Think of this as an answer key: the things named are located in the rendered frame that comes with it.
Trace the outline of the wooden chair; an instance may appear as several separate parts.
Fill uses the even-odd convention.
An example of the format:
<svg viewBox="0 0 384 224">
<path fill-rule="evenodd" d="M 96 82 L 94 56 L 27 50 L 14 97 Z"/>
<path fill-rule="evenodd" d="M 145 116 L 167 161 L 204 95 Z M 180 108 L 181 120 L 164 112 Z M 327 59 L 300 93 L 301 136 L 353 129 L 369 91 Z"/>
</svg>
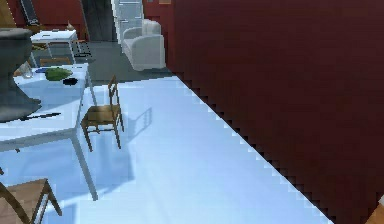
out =
<svg viewBox="0 0 384 224">
<path fill-rule="evenodd" d="M 0 224 L 41 224 L 48 202 L 62 209 L 47 178 L 6 187 L 0 182 Z"/>
<path fill-rule="evenodd" d="M 118 91 L 118 82 L 115 75 L 112 76 L 107 88 L 109 103 L 106 105 L 91 106 L 81 121 L 81 128 L 90 152 L 93 151 L 93 148 L 89 134 L 92 132 L 96 132 L 97 134 L 103 132 L 103 129 L 100 129 L 100 126 L 111 125 L 110 131 L 114 132 L 117 146 L 118 148 L 121 148 L 118 126 L 121 126 L 122 131 L 125 131 L 125 128 Z"/>
</svg>

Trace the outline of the white dining table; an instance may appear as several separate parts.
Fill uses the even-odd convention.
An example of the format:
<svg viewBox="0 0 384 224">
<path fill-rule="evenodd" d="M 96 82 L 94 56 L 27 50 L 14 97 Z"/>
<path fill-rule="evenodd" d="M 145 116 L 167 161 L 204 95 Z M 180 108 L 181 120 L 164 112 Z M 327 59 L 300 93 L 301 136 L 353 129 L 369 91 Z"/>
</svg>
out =
<svg viewBox="0 0 384 224">
<path fill-rule="evenodd" d="M 89 192 L 92 199 L 96 201 L 98 199 L 97 190 L 77 135 L 81 123 L 80 112 L 86 85 L 89 85 L 93 103 L 97 104 L 88 66 L 88 63 L 63 65 L 64 69 L 72 71 L 71 78 L 78 80 L 76 85 L 64 85 L 61 81 L 48 81 L 42 73 L 37 73 L 30 79 L 16 77 L 16 83 L 29 97 L 41 100 L 41 108 L 32 116 L 55 112 L 59 112 L 61 115 L 0 123 L 0 152 L 70 139 Z"/>
</svg>

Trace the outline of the black knife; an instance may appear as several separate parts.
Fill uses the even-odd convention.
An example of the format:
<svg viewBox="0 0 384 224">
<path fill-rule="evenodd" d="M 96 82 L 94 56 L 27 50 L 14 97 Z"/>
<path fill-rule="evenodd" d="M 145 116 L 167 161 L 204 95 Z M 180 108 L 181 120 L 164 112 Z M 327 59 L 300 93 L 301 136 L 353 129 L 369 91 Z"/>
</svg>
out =
<svg viewBox="0 0 384 224">
<path fill-rule="evenodd" d="M 61 113 L 55 112 L 55 113 L 48 113 L 48 114 L 41 114 L 41 115 L 34 115 L 34 116 L 24 116 L 24 117 L 19 118 L 19 120 L 20 121 L 27 121 L 27 120 L 36 119 L 36 118 L 55 117 L 55 116 L 58 116 L 58 115 L 61 115 Z"/>
</svg>

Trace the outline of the white side table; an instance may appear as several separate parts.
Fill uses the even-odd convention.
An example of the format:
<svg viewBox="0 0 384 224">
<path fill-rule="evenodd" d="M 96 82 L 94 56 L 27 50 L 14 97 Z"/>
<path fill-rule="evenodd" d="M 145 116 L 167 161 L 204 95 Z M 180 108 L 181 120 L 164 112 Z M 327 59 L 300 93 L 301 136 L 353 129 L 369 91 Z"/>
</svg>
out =
<svg viewBox="0 0 384 224">
<path fill-rule="evenodd" d="M 31 36 L 31 41 L 33 44 L 44 44 L 47 47 L 50 59 L 42 58 L 40 60 L 40 65 L 43 66 L 50 61 L 54 61 L 55 58 L 52 55 L 50 44 L 52 43 L 66 43 L 69 47 L 72 61 L 76 63 L 74 52 L 72 49 L 72 43 L 77 41 L 77 33 L 75 30 L 59 30 L 59 31 L 40 31 L 37 34 Z"/>
</svg>

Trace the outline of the clear glass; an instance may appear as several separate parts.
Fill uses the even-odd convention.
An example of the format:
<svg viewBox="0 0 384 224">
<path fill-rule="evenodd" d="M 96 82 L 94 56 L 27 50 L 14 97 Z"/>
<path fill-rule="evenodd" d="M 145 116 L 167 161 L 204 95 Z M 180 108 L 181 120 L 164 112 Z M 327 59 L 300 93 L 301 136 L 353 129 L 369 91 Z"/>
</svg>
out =
<svg viewBox="0 0 384 224">
<path fill-rule="evenodd" d="M 23 63 L 20 68 L 19 68 L 19 71 L 22 75 L 23 78 L 32 78 L 33 77 L 33 71 L 32 71 L 32 68 L 31 66 L 29 65 L 28 62 L 25 62 Z"/>
</svg>

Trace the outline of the wooden furniture corner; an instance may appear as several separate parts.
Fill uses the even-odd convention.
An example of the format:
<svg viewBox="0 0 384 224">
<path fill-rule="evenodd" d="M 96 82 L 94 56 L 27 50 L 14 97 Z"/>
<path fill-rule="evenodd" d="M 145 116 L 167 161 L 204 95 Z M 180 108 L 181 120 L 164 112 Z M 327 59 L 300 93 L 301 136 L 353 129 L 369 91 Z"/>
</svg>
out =
<svg viewBox="0 0 384 224">
<path fill-rule="evenodd" d="M 384 224 L 384 195 L 379 199 L 378 206 L 365 224 Z"/>
</svg>

